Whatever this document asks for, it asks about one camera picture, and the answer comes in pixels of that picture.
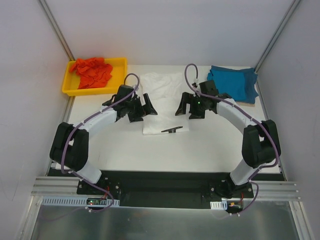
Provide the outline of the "white t shirt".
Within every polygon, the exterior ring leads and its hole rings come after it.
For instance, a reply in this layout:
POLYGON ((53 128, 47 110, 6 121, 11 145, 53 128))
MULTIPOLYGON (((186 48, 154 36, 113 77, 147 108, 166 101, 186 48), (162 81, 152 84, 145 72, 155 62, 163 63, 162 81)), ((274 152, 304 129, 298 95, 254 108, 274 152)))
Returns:
POLYGON ((143 120, 145 136, 184 133, 190 130, 185 115, 176 116, 182 97, 183 74, 149 72, 140 75, 142 93, 147 93, 157 115, 143 120))

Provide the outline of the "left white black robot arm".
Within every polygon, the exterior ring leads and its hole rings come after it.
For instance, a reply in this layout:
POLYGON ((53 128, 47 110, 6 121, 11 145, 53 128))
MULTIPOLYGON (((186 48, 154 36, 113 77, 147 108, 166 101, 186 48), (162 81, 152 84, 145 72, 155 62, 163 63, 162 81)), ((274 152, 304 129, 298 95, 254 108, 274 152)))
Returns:
POLYGON ((97 112, 78 123, 60 123, 49 152, 50 159, 60 164, 63 174, 71 173, 86 181, 94 194, 107 192, 106 177, 89 162, 90 138, 125 116, 131 123, 141 122, 147 115, 156 116, 158 113, 147 93, 143 99, 144 103, 134 87, 122 84, 97 112))

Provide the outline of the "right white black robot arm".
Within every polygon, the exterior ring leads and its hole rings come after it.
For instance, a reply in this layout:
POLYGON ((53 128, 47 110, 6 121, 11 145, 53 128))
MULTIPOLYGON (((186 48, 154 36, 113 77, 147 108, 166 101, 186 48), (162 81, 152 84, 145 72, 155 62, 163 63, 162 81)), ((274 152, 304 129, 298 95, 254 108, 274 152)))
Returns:
POLYGON ((260 169, 269 166, 281 155, 276 123, 256 120, 249 116, 227 93, 219 93, 215 83, 204 81, 193 84, 195 93, 182 93, 176 116, 189 113, 189 119, 204 119, 206 111, 228 120, 242 133, 242 160, 227 178, 215 188, 215 193, 230 199, 242 193, 243 188, 260 169))

